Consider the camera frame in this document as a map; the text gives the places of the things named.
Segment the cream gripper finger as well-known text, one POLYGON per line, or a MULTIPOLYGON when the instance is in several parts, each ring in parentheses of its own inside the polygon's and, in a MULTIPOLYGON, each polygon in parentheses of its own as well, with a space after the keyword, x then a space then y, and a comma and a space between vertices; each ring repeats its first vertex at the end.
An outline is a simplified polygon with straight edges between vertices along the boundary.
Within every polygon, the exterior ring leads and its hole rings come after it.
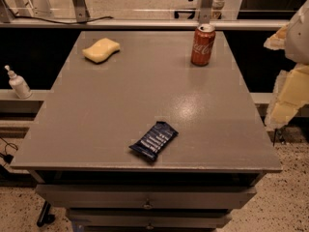
POLYGON ((271 50, 284 49, 286 47, 286 35, 287 35, 288 26, 284 25, 276 33, 267 38, 264 42, 264 47, 271 50))
POLYGON ((289 124, 299 109, 309 102, 309 66, 296 64, 287 72, 281 71, 275 80, 267 108, 267 129, 281 129, 289 124))

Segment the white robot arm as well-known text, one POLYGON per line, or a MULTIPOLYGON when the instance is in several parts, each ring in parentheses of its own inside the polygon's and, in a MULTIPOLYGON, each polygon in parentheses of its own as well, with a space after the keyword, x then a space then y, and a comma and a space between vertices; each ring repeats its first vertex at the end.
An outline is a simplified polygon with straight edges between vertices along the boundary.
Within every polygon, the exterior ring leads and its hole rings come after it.
POLYGON ((275 80, 267 107, 265 125, 268 131, 289 124, 300 108, 309 102, 309 1, 295 13, 290 22, 267 38, 264 47, 283 49, 295 67, 281 71, 275 80))

